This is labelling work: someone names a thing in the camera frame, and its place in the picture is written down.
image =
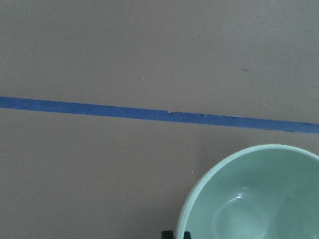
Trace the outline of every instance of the blue tape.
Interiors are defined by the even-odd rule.
[[[167,111],[160,110],[21,99],[11,97],[0,97],[0,108],[79,114],[90,116],[120,117],[141,120],[210,124],[220,126],[292,131],[303,133],[319,133],[318,123],[281,121],[271,119],[254,119],[219,115],[203,115],[184,112],[170,113]]]

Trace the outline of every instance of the black object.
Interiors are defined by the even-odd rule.
[[[161,239],[174,239],[173,231],[162,231]],[[191,239],[190,232],[184,233],[184,239]]]

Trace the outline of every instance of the bowl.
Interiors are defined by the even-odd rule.
[[[319,239],[319,157],[268,144],[210,169],[181,211],[176,238]]]

